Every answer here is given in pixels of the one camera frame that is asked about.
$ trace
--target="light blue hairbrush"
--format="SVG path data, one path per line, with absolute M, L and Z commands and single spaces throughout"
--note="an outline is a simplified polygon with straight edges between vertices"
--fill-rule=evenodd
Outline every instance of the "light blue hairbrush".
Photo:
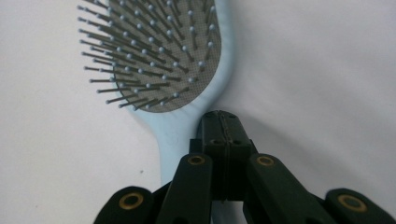
M 189 152 L 199 118 L 225 88 L 233 65 L 233 29 L 227 0 L 85 0 L 87 35 L 81 40 L 94 66 L 113 86 L 107 100 L 147 123 L 169 182 Z

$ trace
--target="brush bristle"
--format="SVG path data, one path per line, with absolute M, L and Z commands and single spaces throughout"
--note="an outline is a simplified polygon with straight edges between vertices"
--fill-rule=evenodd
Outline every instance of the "brush bristle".
M 194 100 L 209 84 L 219 63 L 221 40 L 214 0 L 85 0 L 95 9 L 78 20 L 92 29 L 80 29 L 90 41 L 90 53 L 99 66 L 86 70 L 110 74 L 120 107 L 149 112 L 172 111 Z

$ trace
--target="metal pin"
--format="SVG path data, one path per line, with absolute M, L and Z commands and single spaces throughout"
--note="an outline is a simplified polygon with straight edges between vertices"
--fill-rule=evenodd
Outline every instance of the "metal pin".
M 216 31 L 217 31 L 217 30 L 216 30 L 215 24 L 210 24 L 210 25 L 207 27 L 206 35 L 208 35 L 209 38 L 210 38 L 210 35 L 211 35 L 212 33 L 215 33 L 215 34 L 217 33 Z
M 172 54 L 172 51 L 166 50 L 164 47 L 159 47 L 159 52 L 166 54 L 168 57 L 170 57 L 171 59 L 173 59 L 176 62 L 180 62 L 180 59 Z
M 180 77 L 169 77 L 168 75 L 163 75 L 162 79 L 163 80 L 177 81 L 177 82 L 179 82 L 181 80 Z
M 111 100 L 106 100 L 106 104 L 111 104 L 111 103 L 114 103 L 117 101 L 126 100 L 126 99 L 133 98 L 136 96 L 137 96 L 137 94 L 132 94 L 132 95 L 126 95 L 126 96 L 122 96 L 122 97 L 111 99 Z
M 151 88 L 151 87 L 167 87 L 167 86 L 170 86 L 169 82 L 155 83 L 155 84 L 148 83 L 148 84 L 146 84 L 147 88 Z
M 193 62 L 193 61 L 194 61 L 194 58 L 192 58 L 191 54 L 189 53 L 189 50 L 187 49 L 187 46 L 183 46 L 181 49 L 182 49 L 184 52 L 186 52 L 187 56 L 188 56 L 189 59 L 190 59 L 190 62 Z
M 206 52 L 206 55 L 205 55 L 205 59 L 206 60 L 209 59 L 209 54 L 210 54 L 210 51 L 211 51 L 212 48 L 213 48 L 213 42 L 209 41 L 207 43 L 207 52 Z
M 90 54 L 90 53 L 87 53 L 87 52 L 81 52 L 81 55 L 92 57 L 94 59 L 102 59 L 102 60 L 107 60 L 107 61 L 111 61 L 111 62 L 113 61 L 113 59 L 111 59 L 111 58 L 106 58 L 106 57 Z
M 123 107 L 125 107 L 127 105 L 133 105 L 133 104 L 137 104 L 137 103 L 144 102 L 144 101 L 147 101 L 147 100 L 148 100 L 147 98 L 135 100 L 135 101 L 132 101 L 132 102 L 128 102 L 126 104 L 119 105 L 119 108 L 123 108 Z
M 174 62 L 173 66 L 176 67 L 176 68 L 179 68 L 184 73 L 188 73 L 190 71 L 188 68 L 181 66 L 180 63 L 178 63 L 178 62 Z
M 193 18 L 194 12 L 192 10 L 189 10 L 187 12 L 187 14 L 189 15 L 189 18 L 190 18 L 190 26 L 193 26 L 195 24 L 195 21 L 194 21 L 194 18 Z
M 106 41 L 99 41 L 99 45 L 101 48 L 109 49 L 110 51 L 113 51 L 116 48 L 113 43 L 107 43 Z
M 146 87 L 146 85 L 145 84 L 138 84 L 138 83 L 136 83 L 136 84 L 126 84 L 126 83 L 121 83 L 120 84 L 120 87 L 122 87 L 122 88 L 126 88 L 126 87 L 142 87 L 142 88 L 144 88 L 144 87 Z
M 160 31 L 161 31 L 161 29 L 159 29 L 159 28 L 157 27 L 156 21 L 155 21 L 155 20 L 149 21 L 149 27 L 150 27 L 153 31 L 155 31 L 155 33 L 157 33 L 157 34 L 159 34 Z
M 208 23 L 213 15 L 215 14 L 216 8 L 215 6 L 212 6 L 207 12 L 206 12 L 206 16 L 205 16 L 205 23 Z
M 112 91 L 128 91 L 129 88 L 116 88 L 116 89 L 107 89 L 107 90 L 97 90 L 97 93 L 104 93 L 104 92 L 112 92 Z
M 162 76 L 163 76 L 162 74 L 158 74 L 158 73 L 155 73 L 155 72 L 146 71 L 146 70 L 143 70 L 142 68 L 139 68 L 139 69 L 137 70 L 137 73 L 138 73 L 138 74 L 141 74 L 141 75 L 154 76 L 154 77 L 162 77 Z
M 146 105 L 150 105 L 150 104 L 152 104 L 152 103 L 154 103 L 156 101 L 157 101 L 157 99 L 153 99 L 153 100 L 150 100 L 148 102 L 143 103 L 142 105 L 135 105 L 133 110 L 136 111 L 137 109 L 139 109 L 139 108 L 141 108 L 143 106 L 146 106 Z
M 112 82 L 110 79 L 90 79 L 90 83 L 94 82 Z
M 100 61 L 100 60 L 97 60 L 97 59 L 93 59 L 92 61 L 94 63 L 101 63 L 101 64 L 108 65 L 108 66 L 113 66 L 114 65 L 113 63 L 108 63 L 108 62 Z
M 189 89 L 190 89 L 189 87 L 186 87 L 186 88 L 182 89 L 181 91 L 176 91 L 176 92 L 173 93 L 173 96 L 174 96 L 175 98 L 178 98 L 178 97 L 180 97 L 180 94 L 181 94 L 181 93 L 186 92 L 186 91 L 188 91 Z
M 111 82 L 117 82 L 117 83 L 119 83 L 119 82 L 125 82 L 125 83 L 139 83 L 139 82 L 140 82 L 139 80 L 120 79 L 120 78 L 114 78 L 114 77 L 111 77 L 111 78 L 110 78 L 110 81 L 111 81 Z
M 158 40 L 157 38 L 154 38 L 153 36 L 150 36 L 148 38 L 148 42 L 155 44 L 157 47 L 160 47 L 163 45 L 163 42 L 161 42 L 160 40 Z
M 164 105 L 166 105 L 167 103 L 169 103 L 169 102 L 171 102 L 171 101 L 173 101 L 173 100 L 175 100 L 175 99 L 176 99 L 176 97 L 174 97 L 174 96 L 167 97 L 166 99 L 163 99 L 163 100 L 160 102 L 160 105 L 164 106 Z
M 84 66 L 84 70 L 99 72 L 101 69 L 100 68 Z
M 100 52 L 100 53 L 103 53 L 103 54 L 106 54 L 106 52 L 108 52 L 108 51 L 105 51 L 103 49 L 98 49 L 98 48 L 93 47 L 93 46 L 90 46 L 90 50 L 96 51 L 96 52 Z
M 195 83 L 196 81 L 198 80 L 198 78 L 197 77 L 189 77 L 189 82 L 190 83 Z
M 108 16 L 100 14 L 100 13 L 96 13 L 95 16 L 96 16 L 97 19 L 100 19 L 100 20 L 105 21 L 105 22 L 110 22 L 111 21 L 111 19 Z
M 166 48 L 164 48 L 164 47 L 159 47 L 159 48 L 158 48 L 158 52 L 160 52 L 160 53 L 172 54 L 172 50 L 166 49 Z
M 204 72 L 205 71 L 205 62 L 198 62 L 198 66 L 199 66 L 199 71 L 200 72 Z
M 161 69 L 163 69 L 163 70 L 165 70 L 165 71 L 167 71 L 167 72 L 173 72 L 173 69 L 172 69 L 172 68 L 168 68 L 168 67 L 162 66 L 162 65 L 160 65 L 160 64 L 156 64 L 155 62 L 151 62 L 151 63 L 149 63 L 149 65 L 150 65 L 151 67 L 161 68 Z
M 126 58 L 129 60 L 135 60 L 138 61 L 140 63 L 145 63 L 145 64 L 149 64 L 149 61 L 146 58 L 140 57 L 136 54 L 132 54 L 132 53 L 127 53 L 126 54 Z
M 127 65 L 124 67 L 124 70 L 126 72 L 138 72 L 139 68 L 135 68 L 135 67 L 132 67 L 131 65 Z
M 84 18 L 81 18 L 81 17 L 78 17 L 77 20 L 82 21 L 82 22 L 87 22 L 87 20 L 85 20 Z
M 88 21 L 88 20 L 87 20 L 87 24 L 89 24 L 89 25 L 91 25 L 91 26 L 94 26 L 94 27 L 104 26 L 104 25 L 101 24 L 101 23 L 94 22 L 94 21 Z
M 157 100 L 157 99 L 154 99 L 154 100 L 153 100 L 153 102 L 150 102 L 149 104 L 146 105 L 146 109 L 150 109 L 151 107 L 158 105 L 160 103 L 159 100 Z
M 194 47 L 194 49 L 198 49 L 197 41 L 196 41 L 197 33 L 195 32 L 195 27 L 193 26 L 190 27 L 190 33 L 192 37 L 192 46 Z
M 143 89 L 134 89 L 134 93 L 139 93 L 141 91 L 157 91 L 159 90 L 159 87 L 153 87 L 153 88 L 143 88 Z

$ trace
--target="brush head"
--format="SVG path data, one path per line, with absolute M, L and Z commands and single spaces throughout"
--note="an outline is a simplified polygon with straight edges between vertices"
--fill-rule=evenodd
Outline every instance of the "brush head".
M 208 86 L 219 65 L 221 38 L 213 0 L 86 0 L 97 7 L 78 7 L 93 20 L 78 18 L 95 31 L 80 30 L 92 41 L 93 58 L 101 66 L 85 67 L 110 74 L 119 107 L 161 113 L 193 101 Z

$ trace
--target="white surface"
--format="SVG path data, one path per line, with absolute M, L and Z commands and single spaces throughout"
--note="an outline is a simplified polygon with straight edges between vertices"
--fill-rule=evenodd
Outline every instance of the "white surface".
M 355 189 L 396 217 L 396 3 L 230 2 L 237 63 L 214 108 L 318 196 Z M 92 223 L 118 189 L 160 186 L 153 135 L 88 84 L 80 3 L 2 1 L 0 223 Z

